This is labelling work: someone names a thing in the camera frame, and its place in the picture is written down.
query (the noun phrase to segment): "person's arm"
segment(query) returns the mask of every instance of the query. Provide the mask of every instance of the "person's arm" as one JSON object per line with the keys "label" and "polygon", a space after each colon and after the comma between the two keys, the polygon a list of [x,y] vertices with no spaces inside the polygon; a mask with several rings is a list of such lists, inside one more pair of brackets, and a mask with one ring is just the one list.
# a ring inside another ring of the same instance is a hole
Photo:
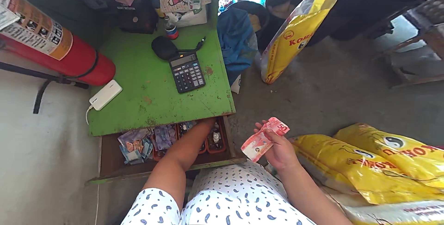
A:
{"label": "person's arm", "polygon": [[196,160],[199,149],[215,121],[215,118],[199,121],[197,125],[193,126],[182,138],[175,142],[156,164],[142,189],[158,188],[166,191],[174,198],[180,210],[185,196],[185,171]]}
{"label": "person's arm", "polygon": [[[260,129],[262,124],[256,123],[256,127]],[[313,182],[297,160],[290,141],[272,130],[266,130],[264,135],[273,142],[273,147],[265,153],[265,157],[281,177],[290,203],[317,225],[352,225]]]}

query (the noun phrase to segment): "person's hand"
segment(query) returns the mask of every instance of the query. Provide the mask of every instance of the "person's hand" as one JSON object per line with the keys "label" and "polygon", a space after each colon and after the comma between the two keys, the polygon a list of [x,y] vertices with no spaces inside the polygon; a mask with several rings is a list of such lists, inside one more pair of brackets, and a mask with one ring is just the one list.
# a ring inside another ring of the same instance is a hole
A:
{"label": "person's hand", "polygon": [[[254,129],[254,133],[257,133],[263,124],[256,123],[257,129]],[[268,162],[273,165],[278,171],[283,171],[286,168],[298,166],[296,153],[294,152],[293,145],[285,137],[278,136],[274,131],[266,129],[264,135],[268,140],[273,143],[273,146],[265,152],[265,157]]]}

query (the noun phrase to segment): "calculator keypad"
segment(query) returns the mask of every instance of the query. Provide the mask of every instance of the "calculator keypad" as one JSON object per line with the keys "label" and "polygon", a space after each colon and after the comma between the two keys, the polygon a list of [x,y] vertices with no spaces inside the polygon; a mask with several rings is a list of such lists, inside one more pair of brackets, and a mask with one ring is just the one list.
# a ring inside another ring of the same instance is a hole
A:
{"label": "calculator keypad", "polygon": [[190,62],[173,69],[176,87],[179,93],[191,91],[205,85],[197,62]]}

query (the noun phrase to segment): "red fire extinguisher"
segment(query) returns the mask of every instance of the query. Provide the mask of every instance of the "red fire extinguisher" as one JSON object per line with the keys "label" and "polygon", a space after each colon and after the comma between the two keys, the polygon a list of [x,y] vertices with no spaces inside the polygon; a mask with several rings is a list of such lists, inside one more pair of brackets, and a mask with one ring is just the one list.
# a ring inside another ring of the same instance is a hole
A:
{"label": "red fire extinguisher", "polygon": [[111,60],[26,0],[0,0],[0,12],[7,51],[94,86],[114,77]]}

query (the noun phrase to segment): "fire extinguisher label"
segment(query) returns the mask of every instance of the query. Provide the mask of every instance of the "fire extinguisher label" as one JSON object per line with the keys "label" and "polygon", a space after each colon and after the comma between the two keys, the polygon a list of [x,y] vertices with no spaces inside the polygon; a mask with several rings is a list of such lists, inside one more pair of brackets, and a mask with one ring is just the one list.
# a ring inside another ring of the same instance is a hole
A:
{"label": "fire extinguisher label", "polygon": [[8,9],[11,0],[0,0],[0,30],[19,20],[19,16]]}
{"label": "fire extinguisher label", "polygon": [[57,60],[62,60],[71,49],[71,32],[26,0],[0,0],[0,5],[17,17],[0,34]]}

